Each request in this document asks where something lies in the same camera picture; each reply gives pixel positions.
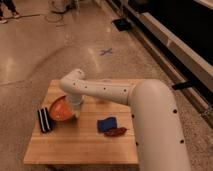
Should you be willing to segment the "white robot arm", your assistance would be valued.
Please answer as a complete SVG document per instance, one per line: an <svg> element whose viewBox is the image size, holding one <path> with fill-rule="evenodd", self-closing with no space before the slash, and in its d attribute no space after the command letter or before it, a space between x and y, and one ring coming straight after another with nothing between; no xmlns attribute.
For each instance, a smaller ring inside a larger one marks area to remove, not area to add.
<svg viewBox="0 0 213 171"><path fill-rule="evenodd" d="M60 80L72 107L84 95L131 109L140 171L191 171L177 103L169 87L157 79L136 84L90 81L75 69Z"/></svg>

